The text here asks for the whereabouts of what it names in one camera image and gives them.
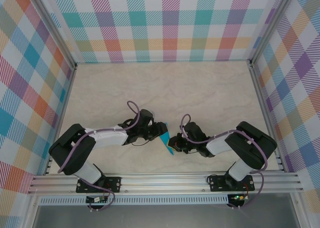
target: plaid wallpaper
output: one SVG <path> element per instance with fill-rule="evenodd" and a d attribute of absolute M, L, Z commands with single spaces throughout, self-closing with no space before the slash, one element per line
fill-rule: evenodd
<path fill-rule="evenodd" d="M 248 59 L 252 59 L 253 55 L 255 54 L 255 51 L 256 51 L 256 49 L 257 49 L 262 37 L 265 35 L 266 30 L 267 30 L 267 28 L 268 28 L 268 26 L 270 24 L 270 21 L 274 17 L 280 2 L 281 2 L 281 0 L 275 0 L 275 3 L 273 4 L 272 9 L 271 9 L 268 17 L 265 20 L 262 29 L 260 30 L 259 36 L 258 36 L 258 38 L 256 39 L 256 41 L 254 43 L 254 46 L 253 46 L 253 48 L 252 48 L 252 50 L 251 50 L 251 52 L 249 54 Z"/>
<path fill-rule="evenodd" d="M 256 64 L 290 171 L 320 224 L 320 0 L 293 0 Z"/>
<path fill-rule="evenodd" d="M 246 60 L 273 5 L 269 0 L 43 2 L 75 58 L 88 63 Z"/>
<path fill-rule="evenodd" d="M 0 0 L 0 227 L 17 227 L 40 174 L 71 68 L 30 0 Z"/>

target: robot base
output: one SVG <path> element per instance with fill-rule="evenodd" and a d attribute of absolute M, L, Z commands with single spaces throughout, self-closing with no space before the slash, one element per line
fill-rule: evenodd
<path fill-rule="evenodd" d="M 247 175 L 241 182 L 237 182 L 234 188 L 230 188 L 226 184 L 226 177 L 224 175 L 210 175 L 207 178 L 207 181 L 210 185 L 210 191 L 254 191 L 255 184 L 251 175 Z"/>
<path fill-rule="evenodd" d="M 114 193 L 119 193 L 120 186 L 121 177 L 104 177 L 103 185 L 100 187 L 112 190 Z M 76 193 L 103 193 L 103 190 L 93 188 L 84 183 L 81 179 L 78 180 L 75 191 Z"/>

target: purple cable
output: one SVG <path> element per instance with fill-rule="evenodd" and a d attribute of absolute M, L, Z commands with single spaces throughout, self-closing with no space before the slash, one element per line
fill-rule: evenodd
<path fill-rule="evenodd" d="M 267 166 L 268 166 L 268 159 L 265 155 L 265 153 L 262 151 L 262 149 L 260 148 L 260 146 L 253 140 L 251 139 L 246 133 L 244 133 L 243 131 L 239 131 L 239 130 L 236 130 L 236 129 L 232 129 L 232 130 L 229 130 L 229 131 L 226 131 L 226 132 L 223 132 L 221 134 L 218 134 L 218 135 L 214 135 L 212 136 L 211 138 L 205 140 L 205 141 L 193 141 L 193 140 L 190 140 L 183 128 L 183 123 L 184 123 L 184 119 L 186 117 L 189 117 L 189 121 L 187 122 L 187 124 L 191 121 L 191 116 L 189 114 L 185 114 L 183 117 L 182 117 L 182 120 L 181 120 L 181 124 L 180 124 L 180 130 L 183 134 L 183 136 L 186 138 L 187 141 L 193 143 L 193 144 L 204 144 L 204 143 L 208 143 L 216 138 L 219 138 L 223 135 L 226 135 L 226 134 L 229 134 L 229 133 L 238 133 L 238 134 L 241 134 L 242 136 L 244 136 L 247 140 L 249 140 L 256 148 L 257 150 L 260 152 L 260 154 L 262 155 L 263 157 L 263 160 L 264 160 L 264 167 L 261 168 L 260 170 L 256 170 L 256 171 L 252 171 L 250 172 L 250 174 L 260 174 L 261 175 L 261 178 L 262 178 L 262 181 L 261 181 L 261 187 L 260 189 L 258 190 L 257 194 L 255 195 L 255 197 L 247 204 L 244 204 L 242 207 L 247 207 L 249 204 L 253 203 L 260 195 L 261 191 L 262 191 L 262 188 L 264 187 L 264 183 L 265 183 L 265 177 L 264 175 L 261 173 L 261 171 L 265 171 Z"/>
<path fill-rule="evenodd" d="M 135 107 L 136 107 L 136 109 L 137 109 L 137 112 L 129 105 L 130 103 L 132 103 L 133 105 L 135 105 Z M 91 134 L 93 134 L 93 133 L 95 133 L 95 132 L 98 133 L 98 132 L 103 132 L 103 131 L 126 131 L 126 130 L 128 130 L 128 129 L 133 128 L 133 127 L 138 123 L 138 121 L 139 121 L 139 119 L 140 119 L 140 109 L 139 109 L 138 105 L 137 105 L 135 102 L 131 101 L 131 100 L 127 101 L 126 104 L 129 106 L 129 108 L 130 108 L 135 114 L 138 115 L 136 121 L 135 121 L 132 125 L 130 125 L 130 126 L 127 127 L 127 128 L 124 128 L 124 129 L 104 128 L 104 129 L 93 130 L 93 131 L 90 131 L 90 132 L 84 134 L 84 135 L 75 143 L 75 145 L 73 146 L 73 148 L 72 148 L 72 150 L 70 151 L 69 155 L 66 157 L 64 163 L 62 164 L 62 166 L 61 166 L 60 169 L 58 170 L 58 173 L 61 173 L 61 172 L 63 171 L 63 169 L 64 169 L 65 166 L 68 164 L 69 160 L 71 159 L 72 154 L 75 152 L 75 150 L 76 150 L 76 148 L 78 147 L 78 145 L 80 144 L 80 142 L 83 141 L 83 139 L 86 138 L 87 136 L 89 136 L 89 135 L 91 135 Z"/>
<path fill-rule="evenodd" d="M 137 111 L 135 111 L 135 110 L 130 106 L 130 103 L 132 103 L 133 105 L 135 105 Z M 131 100 L 127 101 L 126 104 L 128 105 L 128 107 L 129 107 L 135 114 L 137 114 L 136 121 L 135 121 L 132 125 L 130 125 L 130 126 L 127 127 L 127 128 L 124 128 L 124 129 L 104 128 L 104 129 L 93 130 L 93 131 L 90 131 L 90 132 L 84 134 L 84 135 L 75 143 L 75 145 L 73 146 L 73 148 L 72 148 L 72 150 L 70 151 L 69 155 L 68 155 L 67 158 L 65 159 L 64 163 L 62 164 L 62 166 L 61 166 L 60 169 L 58 170 L 58 173 L 61 173 L 61 172 L 63 171 L 63 169 L 64 169 L 65 166 L 68 164 L 69 160 L 70 160 L 71 157 L 72 157 L 72 154 L 75 152 L 75 150 L 76 150 L 76 148 L 78 147 L 78 145 L 80 144 L 80 142 L 81 142 L 84 138 L 86 138 L 87 136 L 89 136 L 89 135 L 91 135 L 91 134 L 93 134 L 93 133 L 95 133 L 95 132 L 103 132 L 103 131 L 126 131 L 126 130 L 128 130 L 128 129 L 133 128 L 133 127 L 139 122 L 139 119 L 140 119 L 140 109 L 139 109 L 138 105 L 137 105 L 135 102 L 131 101 Z M 94 184 L 91 184 L 91 183 L 89 183 L 88 181 L 86 181 L 86 180 L 84 180 L 84 179 L 81 179 L 81 180 L 82 180 L 84 183 L 86 183 L 87 185 L 89 185 L 89 186 L 91 186 L 91 187 L 93 187 L 93 188 L 101 189 L 101 190 L 106 191 L 106 192 L 109 192 L 109 193 L 111 193 L 111 194 L 113 195 L 112 201 L 111 201 L 109 204 L 103 206 L 103 207 L 102 207 L 101 209 L 99 209 L 99 210 L 104 210 L 104 209 L 108 208 L 108 207 L 115 201 L 115 198 L 116 198 L 115 193 L 113 193 L 111 190 L 106 189 L 106 188 L 103 188 L 103 187 L 96 186 L 96 185 L 94 185 Z"/>

